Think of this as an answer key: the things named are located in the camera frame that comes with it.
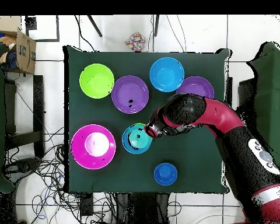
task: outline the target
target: stand leg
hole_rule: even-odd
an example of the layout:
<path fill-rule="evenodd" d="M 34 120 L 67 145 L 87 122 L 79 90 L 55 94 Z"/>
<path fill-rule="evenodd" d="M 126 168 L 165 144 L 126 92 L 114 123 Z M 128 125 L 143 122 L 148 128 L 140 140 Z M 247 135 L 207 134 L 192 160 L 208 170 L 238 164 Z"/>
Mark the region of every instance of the stand leg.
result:
<path fill-rule="evenodd" d="M 159 27 L 159 19 L 160 15 L 156 15 L 156 27 L 155 27 L 155 37 L 158 35 L 158 27 Z"/>
<path fill-rule="evenodd" d="M 100 37 L 102 37 L 103 35 L 102 35 L 102 33 L 100 32 L 99 28 L 97 27 L 95 21 L 92 19 L 92 17 L 91 17 L 90 15 L 87 15 L 87 16 L 88 16 L 90 22 L 92 23 L 93 27 L 95 28 L 96 32 L 98 33 L 98 35 L 99 35 Z"/>

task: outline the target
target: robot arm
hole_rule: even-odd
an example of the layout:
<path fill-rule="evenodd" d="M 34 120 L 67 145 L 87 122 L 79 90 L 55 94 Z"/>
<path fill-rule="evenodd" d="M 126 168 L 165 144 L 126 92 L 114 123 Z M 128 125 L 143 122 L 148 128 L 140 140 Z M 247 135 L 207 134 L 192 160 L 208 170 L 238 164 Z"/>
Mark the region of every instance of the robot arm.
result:
<path fill-rule="evenodd" d="M 198 126 L 209 128 L 230 183 L 248 223 L 280 223 L 280 170 L 272 156 L 251 135 L 225 103 L 195 94 L 175 94 L 150 117 L 145 132 L 153 137 L 178 135 Z"/>

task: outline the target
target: green tablecloth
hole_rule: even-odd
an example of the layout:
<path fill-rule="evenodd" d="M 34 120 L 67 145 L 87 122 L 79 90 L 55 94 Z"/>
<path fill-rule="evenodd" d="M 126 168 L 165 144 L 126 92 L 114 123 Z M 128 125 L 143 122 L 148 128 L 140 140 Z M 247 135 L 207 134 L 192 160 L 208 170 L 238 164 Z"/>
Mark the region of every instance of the green tablecloth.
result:
<path fill-rule="evenodd" d="M 163 57 L 179 60 L 184 67 L 185 78 L 189 76 L 206 78 L 212 83 L 215 98 L 223 100 L 224 61 L 229 55 L 229 50 L 222 49 L 217 54 L 93 53 L 67 46 L 64 47 L 64 53 L 66 68 L 68 63 L 68 72 L 65 70 L 65 73 L 69 73 L 65 75 L 65 80 L 69 83 L 69 143 L 80 127 L 99 124 L 111 131 L 117 145 L 112 162 L 100 170 L 80 167 L 69 150 L 70 192 L 227 192 L 221 184 L 222 159 L 214 137 L 205 127 L 193 129 L 187 135 L 155 139 L 149 150 L 141 155 L 128 153 L 121 144 L 121 136 L 132 124 L 146 124 L 150 114 L 174 94 L 160 92 L 152 86 L 149 70 L 156 60 Z M 149 89 L 146 107 L 136 114 L 124 114 L 114 106 L 111 95 L 103 99 L 87 97 L 80 89 L 79 76 L 86 66 L 93 63 L 109 67 L 115 80 L 125 75 L 138 76 L 144 80 Z M 177 180 L 171 186 L 161 186 L 153 177 L 155 167 L 162 162 L 170 162 L 177 167 Z"/>

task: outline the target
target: purple bowl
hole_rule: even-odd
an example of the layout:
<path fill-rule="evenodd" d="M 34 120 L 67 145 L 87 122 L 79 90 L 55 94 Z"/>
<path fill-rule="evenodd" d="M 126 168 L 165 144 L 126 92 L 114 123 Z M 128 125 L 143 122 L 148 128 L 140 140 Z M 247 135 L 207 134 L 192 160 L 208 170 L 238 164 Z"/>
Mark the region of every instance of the purple bowl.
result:
<path fill-rule="evenodd" d="M 215 96 L 210 82 L 200 76 L 185 78 L 181 86 L 176 90 L 176 93 L 193 93 L 211 99 Z"/>
<path fill-rule="evenodd" d="M 118 79 L 111 96 L 116 108 L 127 114 L 141 111 L 149 98 L 147 85 L 136 76 L 123 76 Z"/>

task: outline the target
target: lime green bowl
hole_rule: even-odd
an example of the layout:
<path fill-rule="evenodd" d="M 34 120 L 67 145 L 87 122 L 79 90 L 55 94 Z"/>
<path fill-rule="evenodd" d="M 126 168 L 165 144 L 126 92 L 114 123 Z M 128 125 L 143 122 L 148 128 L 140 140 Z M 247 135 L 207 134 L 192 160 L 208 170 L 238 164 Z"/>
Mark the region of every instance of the lime green bowl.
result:
<path fill-rule="evenodd" d="M 102 64 L 88 65 L 80 75 L 80 87 L 85 95 L 101 99 L 111 93 L 114 76 L 108 67 Z"/>

